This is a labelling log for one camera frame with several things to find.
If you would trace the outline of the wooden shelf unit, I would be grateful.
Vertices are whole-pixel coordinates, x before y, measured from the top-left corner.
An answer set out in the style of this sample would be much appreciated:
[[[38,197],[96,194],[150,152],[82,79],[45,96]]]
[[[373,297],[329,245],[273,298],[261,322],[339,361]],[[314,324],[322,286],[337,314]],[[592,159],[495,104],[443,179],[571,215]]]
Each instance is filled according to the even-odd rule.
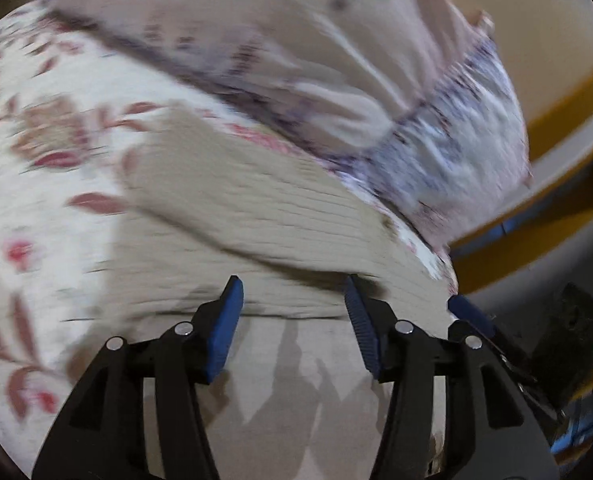
[[[524,214],[583,170],[589,180],[553,199],[517,229],[467,255],[453,255],[459,291],[482,292],[542,260],[593,222],[593,71],[529,125],[532,182],[511,195],[493,220],[458,240],[455,252]]]

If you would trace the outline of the beige knitted garment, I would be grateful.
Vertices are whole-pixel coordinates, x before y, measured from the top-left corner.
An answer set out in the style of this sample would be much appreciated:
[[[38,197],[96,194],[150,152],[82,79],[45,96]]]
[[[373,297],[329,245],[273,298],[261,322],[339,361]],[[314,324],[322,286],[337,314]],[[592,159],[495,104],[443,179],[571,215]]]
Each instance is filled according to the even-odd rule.
[[[234,378],[307,373],[323,361],[354,382],[359,364],[343,303],[355,274],[397,315],[433,336],[451,322],[432,278],[387,216],[316,162],[220,132],[178,103],[147,122],[120,162],[124,209],[103,261],[95,322],[69,355],[79,378],[104,337],[143,340],[242,279]]]

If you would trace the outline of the black electronic device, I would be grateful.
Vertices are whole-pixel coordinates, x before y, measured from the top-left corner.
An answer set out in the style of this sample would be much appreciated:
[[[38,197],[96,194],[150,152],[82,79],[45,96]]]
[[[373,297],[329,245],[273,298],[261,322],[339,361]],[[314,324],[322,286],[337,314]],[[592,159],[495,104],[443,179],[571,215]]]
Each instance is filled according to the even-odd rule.
[[[531,364],[546,402],[554,408],[568,404],[593,372],[593,296],[565,285]]]

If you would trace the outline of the pink lavender tree-print pillow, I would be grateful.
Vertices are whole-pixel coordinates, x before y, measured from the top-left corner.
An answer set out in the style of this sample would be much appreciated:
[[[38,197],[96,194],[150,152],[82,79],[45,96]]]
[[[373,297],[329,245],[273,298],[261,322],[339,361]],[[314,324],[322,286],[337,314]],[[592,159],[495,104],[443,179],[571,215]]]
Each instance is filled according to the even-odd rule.
[[[486,15],[452,0],[42,0],[245,110],[442,247],[530,173]]]

